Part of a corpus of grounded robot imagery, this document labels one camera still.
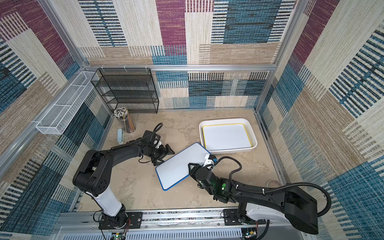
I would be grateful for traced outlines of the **blue whiteboard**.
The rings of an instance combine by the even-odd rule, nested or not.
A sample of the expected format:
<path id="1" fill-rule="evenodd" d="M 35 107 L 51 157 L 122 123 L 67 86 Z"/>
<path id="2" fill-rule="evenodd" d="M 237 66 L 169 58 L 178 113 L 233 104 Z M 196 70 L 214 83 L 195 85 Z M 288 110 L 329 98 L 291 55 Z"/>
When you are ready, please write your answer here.
<path id="1" fill-rule="evenodd" d="M 202 166 L 211 153 L 200 143 L 194 143 L 155 168 L 163 191 L 167 191 L 189 176 L 188 164 Z"/>

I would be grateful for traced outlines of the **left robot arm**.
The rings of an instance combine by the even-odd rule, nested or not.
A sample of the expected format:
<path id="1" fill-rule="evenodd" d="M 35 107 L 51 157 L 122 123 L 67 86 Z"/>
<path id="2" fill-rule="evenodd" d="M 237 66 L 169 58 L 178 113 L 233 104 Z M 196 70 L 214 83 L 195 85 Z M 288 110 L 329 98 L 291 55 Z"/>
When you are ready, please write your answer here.
<path id="1" fill-rule="evenodd" d="M 133 140 L 109 150 L 89 150 L 73 177 L 73 184 L 101 208 L 100 224 L 121 229 L 128 224 L 128 216 L 125 206 L 115 197 L 110 187 L 113 167 L 144 156 L 149 157 L 156 167 L 164 162 L 164 157 L 174 154 L 168 144 L 161 143 L 158 135 Z"/>

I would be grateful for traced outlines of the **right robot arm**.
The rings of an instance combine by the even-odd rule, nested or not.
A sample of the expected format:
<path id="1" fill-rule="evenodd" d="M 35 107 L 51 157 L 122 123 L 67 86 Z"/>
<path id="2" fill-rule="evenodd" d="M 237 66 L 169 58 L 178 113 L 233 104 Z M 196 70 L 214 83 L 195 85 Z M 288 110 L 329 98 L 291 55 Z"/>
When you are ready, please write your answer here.
<path id="1" fill-rule="evenodd" d="M 213 199 L 222 203 L 239 203 L 237 217 L 244 220 L 247 204 L 264 206 L 283 216 L 297 230 L 317 235 L 318 229 L 318 205 L 317 201 L 297 186 L 270 192 L 270 188 L 245 185 L 229 179 L 218 178 L 207 167 L 199 164 L 188 164 L 189 174 L 199 188 L 206 190 Z"/>

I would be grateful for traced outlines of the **yellow whiteboard back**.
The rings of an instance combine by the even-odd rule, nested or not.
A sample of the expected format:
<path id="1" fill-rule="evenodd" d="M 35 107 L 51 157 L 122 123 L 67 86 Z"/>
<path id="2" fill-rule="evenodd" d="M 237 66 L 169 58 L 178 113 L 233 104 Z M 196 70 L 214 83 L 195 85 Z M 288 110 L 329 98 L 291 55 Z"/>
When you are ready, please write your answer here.
<path id="1" fill-rule="evenodd" d="M 244 124 L 202 127 L 205 148 L 209 151 L 235 150 L 252 147 Z"/>

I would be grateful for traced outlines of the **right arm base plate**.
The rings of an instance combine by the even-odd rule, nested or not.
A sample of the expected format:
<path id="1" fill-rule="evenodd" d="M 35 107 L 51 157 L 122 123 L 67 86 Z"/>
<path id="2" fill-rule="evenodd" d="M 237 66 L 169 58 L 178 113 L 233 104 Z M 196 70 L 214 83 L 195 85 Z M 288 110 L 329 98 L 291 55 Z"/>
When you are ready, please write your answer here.
<path id="1" fill-rule="evenodd" d="M 245 208 L 239 206 L 237 209 L 224 209 L 222 218 L 226 226 L 256 225 L 258 222 L 247 216 Z"/>

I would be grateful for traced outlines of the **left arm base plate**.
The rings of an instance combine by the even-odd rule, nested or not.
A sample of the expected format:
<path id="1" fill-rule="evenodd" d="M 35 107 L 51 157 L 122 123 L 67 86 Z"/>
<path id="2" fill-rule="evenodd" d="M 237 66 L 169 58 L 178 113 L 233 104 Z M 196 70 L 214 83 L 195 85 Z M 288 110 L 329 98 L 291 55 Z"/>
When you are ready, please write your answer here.
<path id="1" fill-rule="evenodd" d="M 119 213 L 115 217 L 105 214 L 99 220 L 99 230 L 139 229 L 142 224 L 143 212 Z"/>

